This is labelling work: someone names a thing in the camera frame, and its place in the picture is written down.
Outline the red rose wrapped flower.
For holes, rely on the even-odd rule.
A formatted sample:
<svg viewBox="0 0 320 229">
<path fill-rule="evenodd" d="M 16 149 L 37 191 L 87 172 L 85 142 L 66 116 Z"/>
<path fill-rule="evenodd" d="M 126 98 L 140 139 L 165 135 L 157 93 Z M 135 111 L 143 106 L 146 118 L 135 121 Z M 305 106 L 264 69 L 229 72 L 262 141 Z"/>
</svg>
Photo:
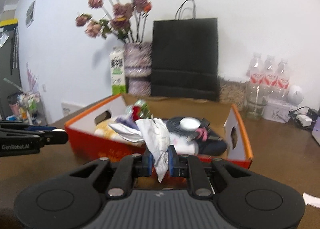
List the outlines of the red rose wrapped flower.
<svg viewBox="0 0 320 229">
<path fill-rule="evenodd" d="M 127 106 L 126 115 L 129 116 L 133 121 L 137 121 L 141 118 L 152 117 L 149 105 L 145 100 L 142 99 L 139 99 L 133 105 Z"/>
</svg>

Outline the white round speaker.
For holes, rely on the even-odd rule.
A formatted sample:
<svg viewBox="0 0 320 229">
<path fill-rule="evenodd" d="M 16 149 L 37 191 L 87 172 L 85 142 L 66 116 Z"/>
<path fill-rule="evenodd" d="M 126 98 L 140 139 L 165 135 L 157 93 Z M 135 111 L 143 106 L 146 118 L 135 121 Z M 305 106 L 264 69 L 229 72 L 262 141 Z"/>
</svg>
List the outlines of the white round speaker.
<svg viewBox="0 0 320 229">
<path fill-rule="evenodd" d="M 287 100 L 292 105 L 300 105 L 304 100 L 304 95 L 301 87 L 297 85 L 291 85 L 287 94 Z"/>
</svg>

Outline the yellow white plush toy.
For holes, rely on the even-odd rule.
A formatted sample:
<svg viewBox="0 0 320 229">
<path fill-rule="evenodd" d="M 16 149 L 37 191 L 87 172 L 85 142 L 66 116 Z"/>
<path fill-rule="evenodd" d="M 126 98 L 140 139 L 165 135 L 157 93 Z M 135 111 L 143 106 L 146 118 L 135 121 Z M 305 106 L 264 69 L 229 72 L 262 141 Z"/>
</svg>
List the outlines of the yellow white plush toy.
<svg viewBox="0 0 320 229">
<path fill-rule="evenodd" d="M 112 141 L 125 142 L 125 140 L 109 126 L 109 124 L 115 123 L 115 120 L 115 118 L 109 118 L 97 124 L 94 135 Z"/>
</svg>

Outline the water bottle left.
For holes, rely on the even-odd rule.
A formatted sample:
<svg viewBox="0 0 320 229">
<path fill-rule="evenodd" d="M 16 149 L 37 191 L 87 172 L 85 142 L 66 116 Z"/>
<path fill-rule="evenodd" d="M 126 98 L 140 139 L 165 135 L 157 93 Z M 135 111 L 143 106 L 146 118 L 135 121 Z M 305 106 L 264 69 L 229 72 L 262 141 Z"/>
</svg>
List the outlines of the water bottle left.
<svg viewBox="0 0 320 229">
<path fill-rule="evenodd" d="M 249 83 L 247 86 L 247 92 L 256 92 L 259 85 L 263 82 L 264 71 L 263 71 L 263 61 L 261 59 L 260 53 L 254 53 L 253 58 L 249 63 L 247 70 L 247 76 L 249 77 Z"/>
</svg>

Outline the green white milk carton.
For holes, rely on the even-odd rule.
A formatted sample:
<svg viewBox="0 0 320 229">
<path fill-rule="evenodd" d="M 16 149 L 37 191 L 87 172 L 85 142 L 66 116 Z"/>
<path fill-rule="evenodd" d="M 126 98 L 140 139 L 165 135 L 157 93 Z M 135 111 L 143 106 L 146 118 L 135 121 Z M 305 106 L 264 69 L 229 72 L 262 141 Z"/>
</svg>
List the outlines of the green white milk carton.
<svg viewBox="0 0 320 229">
<path fill-rule="evenodd" d="M 110 53 L 110 73 L 112 94 L 126 93 L 123 47 L 114 47 Z"/>
</svg>

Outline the water bottle right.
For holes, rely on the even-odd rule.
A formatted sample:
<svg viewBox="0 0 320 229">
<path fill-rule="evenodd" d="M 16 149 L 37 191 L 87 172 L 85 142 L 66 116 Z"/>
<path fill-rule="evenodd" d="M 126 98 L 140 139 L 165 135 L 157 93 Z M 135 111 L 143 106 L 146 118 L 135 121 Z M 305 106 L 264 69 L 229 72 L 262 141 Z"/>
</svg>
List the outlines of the water bottle right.
<svg viewBox="0 0 320 229">
<path fill-rule="evenodd" d="M 284 97 L 290 84 L 290 71 L 289 71 L 287 59 L 280 60 L 280 63 L 278 64 L 278 67 L 277 67 L 276 74 L 277 74 L 277 83 L 276 83 L 277 92 L 281 97 Z"/>
</svg>

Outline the white paper on table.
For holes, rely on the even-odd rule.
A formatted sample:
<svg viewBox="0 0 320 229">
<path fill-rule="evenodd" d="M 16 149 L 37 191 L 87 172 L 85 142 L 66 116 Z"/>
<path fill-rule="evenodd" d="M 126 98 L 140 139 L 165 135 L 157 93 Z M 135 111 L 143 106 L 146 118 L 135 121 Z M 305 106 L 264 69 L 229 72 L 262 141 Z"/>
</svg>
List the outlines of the white paper on table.
<svg viewBox="0 0 320 229">
<path fill-rule="evenodd" d="M 309 195 L 307 193 L 303 193 L 303 200 L 305 205 L 309 205 L 315 208 L 320 208 L 320 198 Z"/>
</svg>

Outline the water bottle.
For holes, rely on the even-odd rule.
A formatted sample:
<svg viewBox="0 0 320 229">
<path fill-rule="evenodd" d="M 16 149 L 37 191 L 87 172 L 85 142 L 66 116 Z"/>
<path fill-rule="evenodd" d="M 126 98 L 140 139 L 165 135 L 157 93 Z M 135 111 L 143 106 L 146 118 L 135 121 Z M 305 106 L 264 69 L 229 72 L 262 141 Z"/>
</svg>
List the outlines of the water bottle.
<svg viewBox="0 0 320 229">
<path fill-rule="evenodd" d="M 268 55 L 264 63 L 264 91 L 268 95 L 277 84 L 275 57 Z"/>
<path fill-rule="evenodd" d="M 276 83 L 277 92 L 281 97 L 284 97 L 290 84 L 290 71 L 289 71 L 287 59 L 280 60 L 280 63 L 278 64 L 278 67 L 277 67 L 276 74 L 277 74 L 277 83 Z"/>
<path fill-rule="evenodd" d="M 263 61 L 261 59 L 260 53 L 254 53 L 253 58 L 249 63 L 247 70 L 247 76 L 249 77 L 249 83 L 247 86 L 247 92 L 256 92 L 259 85 L 263 82 L 264 71 L 263 71 Z"/>
</svg>

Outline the clear glass jar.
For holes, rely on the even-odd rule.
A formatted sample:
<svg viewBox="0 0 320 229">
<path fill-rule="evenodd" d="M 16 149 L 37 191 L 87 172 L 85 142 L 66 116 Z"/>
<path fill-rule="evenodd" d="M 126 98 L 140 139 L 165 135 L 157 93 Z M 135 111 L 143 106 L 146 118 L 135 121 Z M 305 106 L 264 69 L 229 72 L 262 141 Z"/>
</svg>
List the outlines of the clear glass jar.
<svg viewBox="0 0 320 229">
<path fill-rule="evenodd" d="M 245 98 L 246 116 L 259 120 L 262 117 L 265 106 L 265 86 L 257 83 L 248 83 Z"/>
</svg>

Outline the black paper shopping bag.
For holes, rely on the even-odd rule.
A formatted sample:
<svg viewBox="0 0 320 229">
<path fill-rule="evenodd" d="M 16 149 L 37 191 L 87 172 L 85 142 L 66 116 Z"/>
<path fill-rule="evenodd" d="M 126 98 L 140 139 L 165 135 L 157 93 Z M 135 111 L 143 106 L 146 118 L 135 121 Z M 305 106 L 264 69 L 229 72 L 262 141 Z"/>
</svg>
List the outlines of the black paper shopping bag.
<svg viewBox="0 0 320 229">
<path fill-rule="evenodd" d="M 153 23 L 151 95 L 218 101 L 217 18 L 197 18 L 194 4 L 184 20 L 183 8 Z"/>
</svg>

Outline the water bottle middle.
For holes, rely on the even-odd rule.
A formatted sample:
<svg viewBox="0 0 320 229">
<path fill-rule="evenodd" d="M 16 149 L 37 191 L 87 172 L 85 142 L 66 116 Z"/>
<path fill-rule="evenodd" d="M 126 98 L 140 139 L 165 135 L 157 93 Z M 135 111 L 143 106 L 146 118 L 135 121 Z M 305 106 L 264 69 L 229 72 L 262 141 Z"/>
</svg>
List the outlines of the water bottle middle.
<svg viewBox="0 0 320 229">
<path fill-rule="evenodd" d="M 275 57 L 268 55 L 264 63 L 264 91 L 268 95 L 277 84 Z"/>
</svg>

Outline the purple marbled vase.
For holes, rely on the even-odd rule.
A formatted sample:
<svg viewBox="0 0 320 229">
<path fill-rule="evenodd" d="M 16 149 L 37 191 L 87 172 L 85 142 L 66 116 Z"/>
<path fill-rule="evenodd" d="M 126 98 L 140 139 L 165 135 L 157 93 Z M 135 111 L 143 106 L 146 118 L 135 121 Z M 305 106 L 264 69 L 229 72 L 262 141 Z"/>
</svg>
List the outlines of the purple marbled vase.
<svg viewBox="0 0 320 229">
<path fill-rule="evenodd" d="M 125 44 L 124 67 L 129 94 L 150 96 L 151 51 L 152 44 L 149 42 Z"/>
</svg>

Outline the orange cardboard box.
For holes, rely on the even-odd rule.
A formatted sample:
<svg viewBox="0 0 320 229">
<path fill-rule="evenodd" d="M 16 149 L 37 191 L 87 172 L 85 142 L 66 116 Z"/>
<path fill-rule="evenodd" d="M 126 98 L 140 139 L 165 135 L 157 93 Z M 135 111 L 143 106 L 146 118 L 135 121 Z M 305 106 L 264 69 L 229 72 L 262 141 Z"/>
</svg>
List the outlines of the orange cardboard box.
<svg viewBox="0 0 320 229">
<path fill-rule="evenodd" d="M 250 167 L 253 152 L 244 122 L 235 105 L 200 99 L 147 97 L 143 100 L 152 117 L 138 120 L 139 130 L 136 132 L 136 135 L 142 136 L 143 142 L 133 142 L 121 136 L 105 138 L 95 134 L 96 117 L 105 112 L 111 113 L 112 118 L 127 116 L 127 107 L 135 104 L 138 99 L 129 94 L 114 95 L 68 120 L 65 129 L 73 152 L 89 160 L 108 157 L 118 161 L 126 155 L 143 153 L 147 147 L 159 160 L 165 155 L 170 143 L 165 120 L 172 117 L 197 117 L 209 121 L 211 130 L 227 143 L 223 157 L 241 167 Z"/>
</svg>

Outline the clear seed container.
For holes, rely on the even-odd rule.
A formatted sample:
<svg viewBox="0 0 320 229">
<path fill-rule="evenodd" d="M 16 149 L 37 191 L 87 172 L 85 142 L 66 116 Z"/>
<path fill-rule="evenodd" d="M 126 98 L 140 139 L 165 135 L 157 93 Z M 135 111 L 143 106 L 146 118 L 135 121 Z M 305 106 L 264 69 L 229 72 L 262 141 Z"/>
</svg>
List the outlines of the clear seed container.
<svg viewBox="0 0 320 229">
<path fill-rule="evenodd" d="M 220 93 L 219 102 L 222 104 L 234 104 L 239 111 L 245 107 L 247 81 L 233 81 L 227 78 L 219 78 Z"/>
</svg>

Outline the dried rose bouquet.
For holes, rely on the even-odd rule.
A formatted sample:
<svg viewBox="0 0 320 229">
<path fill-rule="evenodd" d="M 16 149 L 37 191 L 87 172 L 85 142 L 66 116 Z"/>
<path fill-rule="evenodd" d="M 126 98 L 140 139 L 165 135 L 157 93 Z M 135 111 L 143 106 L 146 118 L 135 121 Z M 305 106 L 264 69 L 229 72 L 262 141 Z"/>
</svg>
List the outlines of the dried rose bouquet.
<svg viewBox="0 0 320 229">
<path fill-rule="evenodd" d="M 123 3 L 120 0 L 88 0 L 90 9 L 101 9 L 104 16 L 96 20 L 88 13 L 78 14 L 75 26 L 84 27 L 85 34 L 91 38 L 114 35 L 122 43 L 142 43 L 145 26 L 152 10 L 150 0 L 130 0 Z"/>
</svg>

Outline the purple knitted cloth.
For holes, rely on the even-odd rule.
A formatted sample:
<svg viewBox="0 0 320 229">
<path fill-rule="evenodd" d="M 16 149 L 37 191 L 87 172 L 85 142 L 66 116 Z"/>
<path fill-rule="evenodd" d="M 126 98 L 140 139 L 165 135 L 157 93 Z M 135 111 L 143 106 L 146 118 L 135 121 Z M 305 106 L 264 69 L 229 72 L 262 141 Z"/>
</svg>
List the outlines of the purple knitted cloth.
<svg viewBox="0 0 320 229">
<path fill-rule="evenodd" d="M 116 123 L 121 123 L 124 126 L 138 130 L 138 127 L 137 127 L 135 121 L 133 120 L 133 118 L 131 116 L 128 116 L 128 115 L 118 116 L 116 118 Z"/>
</svg>

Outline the black pouch case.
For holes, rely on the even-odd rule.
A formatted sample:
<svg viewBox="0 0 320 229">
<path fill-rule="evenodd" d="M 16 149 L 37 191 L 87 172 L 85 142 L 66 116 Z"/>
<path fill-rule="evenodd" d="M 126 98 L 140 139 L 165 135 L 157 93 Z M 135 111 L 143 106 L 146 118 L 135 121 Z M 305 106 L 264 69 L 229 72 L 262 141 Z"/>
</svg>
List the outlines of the black pouch case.
<svg viewBox="0 0 320 229">
<path fill-rule="evenodd" d="M 224 141 L 211 141 L 202 142 L 196 140 L 199 148 L 200 155 L 214 155 L 220 156 L 227 150 L 227 143 Z"/>
</svg>

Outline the purple tissue pack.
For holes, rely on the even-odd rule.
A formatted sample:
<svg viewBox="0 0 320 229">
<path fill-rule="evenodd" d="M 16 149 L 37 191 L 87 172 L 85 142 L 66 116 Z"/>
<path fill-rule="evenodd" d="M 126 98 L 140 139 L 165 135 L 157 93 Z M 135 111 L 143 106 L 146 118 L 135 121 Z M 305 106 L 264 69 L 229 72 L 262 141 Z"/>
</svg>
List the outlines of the purple tissue pack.
<svg viewBox="0 0 320 229">
<path fill-rule="evenodd" d="M 320 116 L 317 117 L 317 121 L 313 127 L 311 134 L 315 141 L 320 145 Z"/>
</svg>

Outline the white tissue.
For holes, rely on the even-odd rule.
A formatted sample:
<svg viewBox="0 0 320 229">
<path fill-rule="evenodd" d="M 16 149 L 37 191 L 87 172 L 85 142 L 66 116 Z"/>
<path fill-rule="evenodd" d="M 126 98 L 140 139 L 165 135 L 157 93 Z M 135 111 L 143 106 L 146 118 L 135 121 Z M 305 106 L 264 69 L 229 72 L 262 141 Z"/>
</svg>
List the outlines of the white tissue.
<svg viewBox="0 0 320 229">
<path fill-rule="evenodd" d="M 141 118 L 136 121 L 148 150 L 153 155 L 158 181 L 161 183 L 169 169 L 170 134 L 160 118 Z"/>
</svg>

